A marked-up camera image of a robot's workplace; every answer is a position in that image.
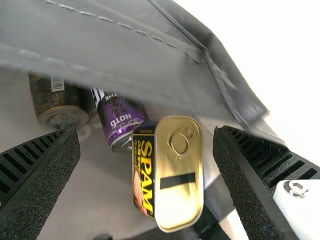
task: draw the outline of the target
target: stitching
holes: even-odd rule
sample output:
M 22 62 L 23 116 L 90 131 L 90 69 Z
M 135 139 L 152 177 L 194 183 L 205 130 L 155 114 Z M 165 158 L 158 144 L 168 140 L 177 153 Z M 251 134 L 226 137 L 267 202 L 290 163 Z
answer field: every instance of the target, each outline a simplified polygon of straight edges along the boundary
M 52 5 L 56 5 L 56 6 L 60 7 L 60 8 L 66 9 L 66 10 L 70 10 L 70 11 L 73 11 L 73 12 L 77 12 L 77 13 L 81 14 L 82 16 L 96 17 L 97 20 L 101 20 L 101 21 L 103 21 L 103 22 L 109 22 L 109 23 L 111 23 L 111 24 L 115 23 L 114 20 L 109 19 L 109 18 L 107 18 L 107 17 L 105 17 L 105 16 L 97 16 L 97 15 L 94 14 L 94 13 L 87 12 L 87 11 L 83 11 L 83 10 L 78 10 L 78 9 L 72 7 L 72 6 L 68 6 L 68 5 L 64 5 L 64 4 L 58 4 L 58 3 L 56 3 L 56 2 L 54 2 L 54 1 L 52 1 L 52 0 L 43 0 L 43 1 L 44 1 L 45 3 L 52 4 Z M 133 30 L 133 28 L 132 28 L 130 25 L 128 25 L 128 24 L 124 24 L 124 23 L 121 23 L 121 22 L 117 22 L 116 24 L 117 24 L 118 26 L 123 27 L 123 28 L 129 29 L 129 30 Z M 145 36 L 145 37 L 148 37 L 148 36 L 149 36 L 146 32 L 141 31 L 141 30 L 138 30 L 138 29 L 135 29 L 135 32 L 136 32 L 137 34 L 141 35 L 141 36 Z M 160 38 L 160 37 L 158 37 L 158 36 L 155 36 L 155 35 L 151 35 L 151 38 L 154 39 L 154 40 L 156 40 L 156 41 L 158 41 L 158 42 L 165 43 L 166 45 L 168 45 L 168 46 L 170 46 L 170 47 L 172 47 L 172 48 L 175 48 L 175 49 L 177 49 L 177 50 L 180 50 L 180 51 L 183 52 L 183 53 L 186 53 L 186 55 L 188 55 L 188 56 L 189 56 L 191 59 L 193 59 L 196 63 L 200 64 L 200 62 L 199 62 L 196 58 L 192 57 L 192 56 L 191 56 L 189 53 L 187 53 L 185 50 L 179 49 L 176 45 L 174 45 L 174 44 L 172 44 L 172 43 L 169 43 L 169 42 L 165 42 L 162 38 Z
M 160 37 L 157 37 L 157 36 L 151 36 L 153 39 L 159 41 L 159 42 L 164 42 Z
M 144 31 L 135 30 L 135 32 L 136 32 L 137 34 L 141 34 L 141 35 L 144 35 L 144 36 L 148 36 L 148 34 L 147 34 L 146 32 L 144 32 Z
M 107 21 L 107 22 L 109 22 L 109 23 L 114 23 L 113 20 L 111 20 L 111 19 L 109 19 L 109 18 L 106 18 L 106 17 L 104 17 L 104 16 L 98 16 L 98 19 L 103 20 L 103 21 Z
M 172 44 L 172 43 L 170 43 L 170 42 L 167 42 L 166 44 L 169 45 L 170 47 L 175 48 L 175 49 L 177 48 L 176 45 L 174 45 L 174 44 Z
M 63 8 L 63 9 L 67 9 L 67 10 L 71 10 L 74 12 L 77 12 L 77 10 L 71 6 L 67 6 L 67 5 L 63 5 L 63 4 L 58 4 L 59 7 Z
M 55 3 L 54 1 L 51 1 L 51 0 L 45 0 L 45 2 L 48 3 L 48 4 L 54 4 L 54 5 L 56 5 L 56 3 Z
M 120 25 L 121 27 L 124 27 L 124 28 L 129 29 L 129 30 L 133 29 L 132 27 L 130 27 L 130 26 L 126 25 L 126 24 L 120 23 L 120 22 L 118 22 L 117 24 Z
M 79 11 L 80 14 L 82 15 L 87 15 L 87 16 L 92 16 L 92 17 L 95 17 L 96 15 L 94 15 L 93 13 L 91 12 L 87 12 L 87 11 Z

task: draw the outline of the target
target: black stripe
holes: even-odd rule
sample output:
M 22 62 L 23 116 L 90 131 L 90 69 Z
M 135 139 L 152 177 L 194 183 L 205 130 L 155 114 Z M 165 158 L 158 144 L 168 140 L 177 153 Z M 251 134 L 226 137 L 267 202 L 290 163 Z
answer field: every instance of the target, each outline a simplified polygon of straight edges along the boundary
M 160 189 L 166 189 L 186 183 L 195 183 L 196 173 L 191 172 L 176 176 L 167 176 L 160 179 Z

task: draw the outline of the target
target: gold tin lid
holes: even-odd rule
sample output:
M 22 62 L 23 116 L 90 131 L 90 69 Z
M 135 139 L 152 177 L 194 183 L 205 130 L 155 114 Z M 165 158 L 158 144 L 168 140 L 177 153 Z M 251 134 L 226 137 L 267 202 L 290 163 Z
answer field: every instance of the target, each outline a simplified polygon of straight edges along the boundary
M 192 226 L 204 205 L 202 133 L 190 117 L 167 116 L 155 129 L 155 221 L 171 233 Z

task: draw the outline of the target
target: canned meat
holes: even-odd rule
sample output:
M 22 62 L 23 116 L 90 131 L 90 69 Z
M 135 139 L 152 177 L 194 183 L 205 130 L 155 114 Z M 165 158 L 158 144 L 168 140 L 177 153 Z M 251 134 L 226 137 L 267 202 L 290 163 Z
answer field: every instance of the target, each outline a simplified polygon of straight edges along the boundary
M 133 132 L 133 202 L 171 233 L 193 225 L 204 205 L 202 133 L 190 117 L 167 116 Z

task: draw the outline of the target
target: brown can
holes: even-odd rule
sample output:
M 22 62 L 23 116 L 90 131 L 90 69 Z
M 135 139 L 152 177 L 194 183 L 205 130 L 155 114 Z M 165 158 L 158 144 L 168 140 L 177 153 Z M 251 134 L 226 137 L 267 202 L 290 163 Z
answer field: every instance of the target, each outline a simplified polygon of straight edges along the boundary
M 190 117 L 167 116 L 133 132 L 133 202 L 166 233 L 193 225 L 204 205 L 202 133 Z
M 79 89 L 62 78 L 29 75 L 36 118 L 42 127 L 63 129 L 82 127 L 88 114 L 79 107 Z

